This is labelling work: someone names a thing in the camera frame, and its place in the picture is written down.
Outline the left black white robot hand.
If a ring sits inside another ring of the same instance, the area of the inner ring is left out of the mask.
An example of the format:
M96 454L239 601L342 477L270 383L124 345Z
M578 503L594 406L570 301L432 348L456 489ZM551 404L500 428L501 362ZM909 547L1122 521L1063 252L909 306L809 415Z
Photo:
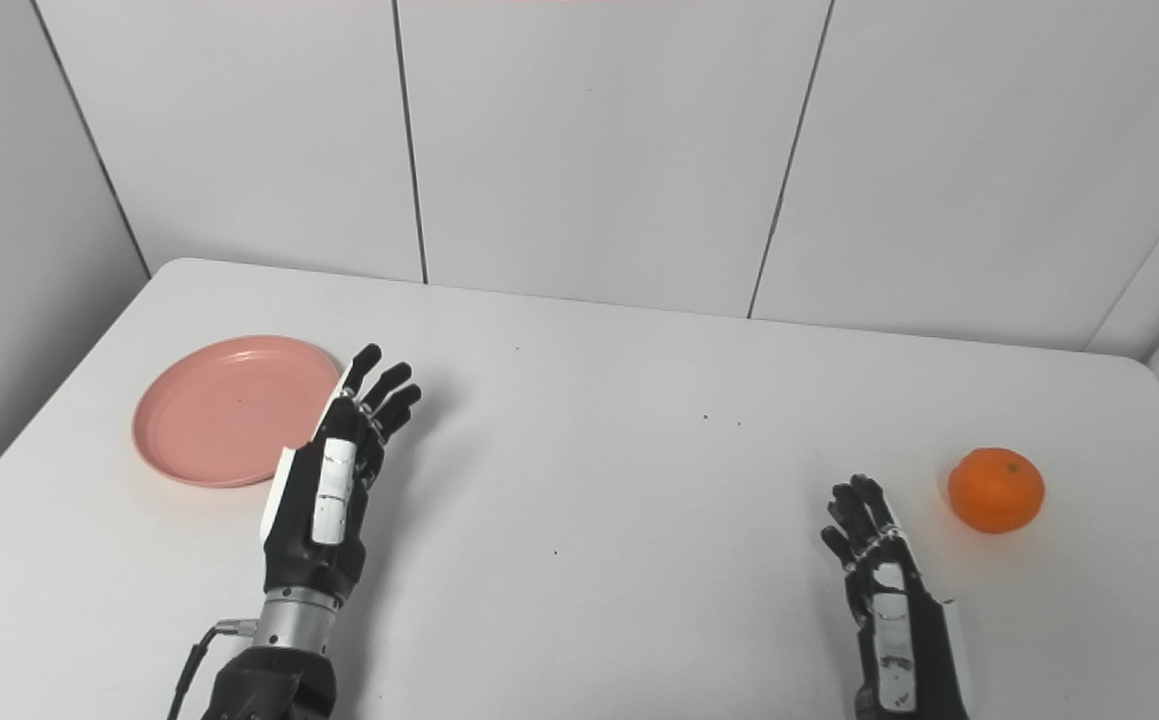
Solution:
M374 343L356 354L309 439L282 448L262 519L267 592L301 587L342 603L360 582L369 492L422 397L407 363L370 378L381 359Z

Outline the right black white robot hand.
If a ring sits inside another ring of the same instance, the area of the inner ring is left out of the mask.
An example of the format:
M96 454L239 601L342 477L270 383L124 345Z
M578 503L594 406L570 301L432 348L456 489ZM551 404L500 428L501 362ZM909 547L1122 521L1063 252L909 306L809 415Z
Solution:
M821 530L821 541L841 565L861 657L854 717L972 717L957 606L928 592L884 488L854 474L834 483L828 511L832 524Z

